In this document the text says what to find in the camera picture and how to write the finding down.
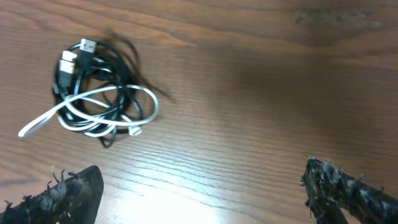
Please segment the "white cable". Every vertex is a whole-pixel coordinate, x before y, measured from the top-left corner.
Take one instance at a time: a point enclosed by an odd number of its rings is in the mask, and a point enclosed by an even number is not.
[[[92,99],[92,98],[89,98],[89,97],[82,97],[82,98],[80,98],[80,99],[81,99],[81,100],[90,101],[90,102],[92,102],[92,103],[95,103],[95,104],[100,105],[100,106],[105,107],[105,108],[109,108],[109,105],[107,105],[106,103],[103,103],[103,102],[101,102],[101,101],[98,101],[98,100],[95,100],[95,99]],[[125,114],[122,114],[121,117],[122,117],[125,121],[131,121],[131,119],[130,119],[128,116],[126,116]],[[89,128],[92,128],[93,126],[96,126],[96,125],[98,124],[98,122],[92,122],[91,124],[88,124],[88,125],[86,125],[86,126],[82,126],[82,127],[72,127],[72,126],[69,126],[69,125],[63,120],[63,118],[62,118],[61,116],[59,116],[59,115],[58,115],[58,120],[59,120],[60,124],[61,124],[64,128],[66,128],[66,129],[68,129],[68,130],[71,130],[71,131],[84,131],[84,130],[89,129]],[[103,131],[102,133],[96,133],[96,134],[93,134],[93,133],[84,133],[84,134],[87,135],[87,136],[90,136],[90,137],[101,137],[101,136],[105,136],[105,135],[109,134],[109,133],[113,130],[114,127],[115,127],[115,125],[109,126],[109,128],[106,129],[105,131]]]
[[[76,109],[71,102],[78,100],[78,99],[83,99],[86,96],[95,94],[95,93],[101,93],[103,91],[109,91],[109,90],[115,90],[117,88],[122,88],[121,86],[107,86],[104,88],[99,88],[99,89],[95,89],[95,90],[91,90],[91,91],[87,91],[84,93],[80,93],[78,95],[70,95],[67,96],[65,98],[65,101],[55,105],[52,109],[48,110],[47,112],[45,112],[44,114],[40,115],[38,118],[34,119],[33,121],[31,121],[29,124],[27,124],[26,126],[24,126],[18,133],[19,137],[24,137],[27,136],[31,133],[33,133],[34,131],[38,130],[39,128],[41,128],[52,116],[55,115],[55,113],[63,108],[64,106],[66,106],[70,112],[72,112],[74,115],[79,116],[81,118],[84,118],[88,121],[93,121],[93,122],[97,122],[97,123],[102,123],[102,124],[109,124],[111,126],[133,126],[136,127],[138,125],[142,125],[142,124],[146,124],[148,122],[151,122],[152,120],[155,119],[155,117],[158,115],[159,113],[159,102],[157,97],[155,96],[155,94],[150,91],[149,89],[143,87],[143,86],[137,86],[137,85],[126,85],[127,88],[133,88],[133,89],[137,89],[137,90],[142,90],[144,92],[146,92],[150,97],[152,97],[153,101],[154,101],[154,112],[146,119],[140,120],[140,121],[131,121],[127,116],[127,121],[112,121],[112,120],[108,120],[108,119],[101,119],[101,118],[96,118],[94,116],[82,113],[81,111],[79,111],[78,109]],[[91,98],[85,98],[84,100],[88,100],[91,101],[93,103],[97,103],[95,102],[96,100],[91,99]]]

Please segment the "tabletop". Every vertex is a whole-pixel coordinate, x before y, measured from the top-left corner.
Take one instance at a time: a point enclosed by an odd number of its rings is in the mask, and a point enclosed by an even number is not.
[[[97,223],[313,223],[300,186],[305,156],[398,197],[395,1],[0,7],[0,201],[41,193],[51,165],[97,165]],[[159,117],[109,149],[56,118],[17,137],[53,106],[60,52],[107,29],[136,45],[144,76],[171,96],[159,95]]]

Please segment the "frayed black object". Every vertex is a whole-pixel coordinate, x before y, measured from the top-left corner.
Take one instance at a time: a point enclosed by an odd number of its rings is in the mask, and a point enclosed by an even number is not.
[[[317,224],[348,223],[343,208],[363,224],[398,223],[398,200],[356,180],[326,162],[310,158],[301,177],[306,206]]]
[[[58,180],[57,185],[35,197],[25,196],[24,201],[11,208],[7,203],[6,210],[0,214],[0,224],[94,224],[100,206],[104,181],[97,166],[90,166],[71,177]]]

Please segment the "robotic claw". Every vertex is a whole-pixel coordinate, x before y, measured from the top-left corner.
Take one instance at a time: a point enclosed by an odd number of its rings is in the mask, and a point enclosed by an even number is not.
[[[67,180],[59,181],[53,171],[57,185],[34,197],[25,196],[24,201],[0,214],[0,224],[94,224],[100,206],[104,181],[97,166],[90,166],[74,174],[69,172]]]

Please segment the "cable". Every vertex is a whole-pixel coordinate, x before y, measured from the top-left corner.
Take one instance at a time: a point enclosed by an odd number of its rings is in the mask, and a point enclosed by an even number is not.
[[[79,49],[79,54],[72,51]],[[58,113],[60,124],[71,131],[96,137],[104,147],[110,147],[117,134],[137,136],[142,132],[140,125],[152,121],[159,113],[159,102],[148,88],[136,85],[139,74],[132,73],[121,54],[106,42],[82,39],[79,44],[63,51],[55,67],[53,96],[55,106],[23,127],[19,137],[27,136],[41,128],[52,116]],[[90,79],[104,81],[97,89],[81,93],[82,84]],[[103,94],[117,90],[116,99],[110,102]],[[144,118],[142,109],[135,99],[136,90],[146,92],[154,101],[154,111]],[[102,93],[107,103],[89,98],[95,93]],[[90,114],[84,101],[89,101],[104,108],[98,114]],[[137,111],[138,117],[126,115],[130,105]]]

